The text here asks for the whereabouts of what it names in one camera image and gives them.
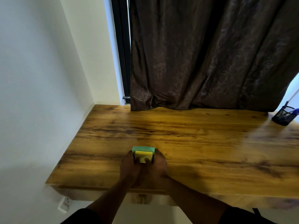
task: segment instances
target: black window frame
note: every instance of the black window frame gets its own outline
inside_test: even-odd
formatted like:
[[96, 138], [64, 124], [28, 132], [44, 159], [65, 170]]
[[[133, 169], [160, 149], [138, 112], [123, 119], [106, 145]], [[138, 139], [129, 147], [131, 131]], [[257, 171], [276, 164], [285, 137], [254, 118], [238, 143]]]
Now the black window frame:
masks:
[[116, 33], [119, 62], [121, 66], [121, 77], [123, 81], [124, 99], [130, 103], [130, 79], [131, 79], [131, 42], [130, 22], [128, 18], [127, 0], [111, 0], [113, 19]]

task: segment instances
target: wooden desk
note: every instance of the wooden desk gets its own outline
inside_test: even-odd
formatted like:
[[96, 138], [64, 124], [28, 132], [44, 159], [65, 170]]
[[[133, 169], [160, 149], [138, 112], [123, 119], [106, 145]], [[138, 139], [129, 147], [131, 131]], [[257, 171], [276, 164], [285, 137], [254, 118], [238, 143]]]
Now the wooden desk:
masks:
[[[294, 201], [299, 124], [283, 127], [271, 117], [247, 110], [130, 112], [129, 106], [95, 105], [46, 184], [73, 199], [94, 200], [118, 180], [128, 150], [151, 146], [165, 155], [171, 177], [232, 205]], [[165, 194], [145, 169], [131, 192]]]

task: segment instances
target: forearm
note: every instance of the forearm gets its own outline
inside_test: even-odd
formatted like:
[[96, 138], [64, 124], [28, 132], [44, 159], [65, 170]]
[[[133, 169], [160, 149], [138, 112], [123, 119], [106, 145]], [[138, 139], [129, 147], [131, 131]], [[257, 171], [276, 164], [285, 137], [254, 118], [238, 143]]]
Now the forearm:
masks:
[[218, 224], [224, 211], [230, 207], [170, 177], [163, 177], [160, 184], [193, 224]]
[[95, 211], [99, 215], [103, 224], [111, 224], [130, 187], [130, 181], [118, 181], [113, 187], [105, 192], [105, 194], [87, 208]]

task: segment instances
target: white wall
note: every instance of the white wall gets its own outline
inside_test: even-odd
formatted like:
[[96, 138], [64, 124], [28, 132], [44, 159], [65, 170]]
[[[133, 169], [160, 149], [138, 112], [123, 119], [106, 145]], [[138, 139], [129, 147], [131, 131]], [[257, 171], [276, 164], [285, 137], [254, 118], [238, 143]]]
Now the white wall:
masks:
[[111, 1], [61, 3], [95, 103], [124, 105]]
[[44, 183], [92, 105], [60, 0], [0, 0], [0, 223], [58, 223]]

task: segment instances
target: electrical outlet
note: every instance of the electrical outlet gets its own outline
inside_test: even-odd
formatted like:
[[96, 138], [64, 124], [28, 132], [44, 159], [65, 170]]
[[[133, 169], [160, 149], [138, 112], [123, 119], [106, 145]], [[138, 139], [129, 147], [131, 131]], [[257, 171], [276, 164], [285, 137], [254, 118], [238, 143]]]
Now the electrical outlet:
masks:
[[68, 196], [64, 196], [59, 203], [58, 210], [67, 213], [72, 203], [73, 201]]

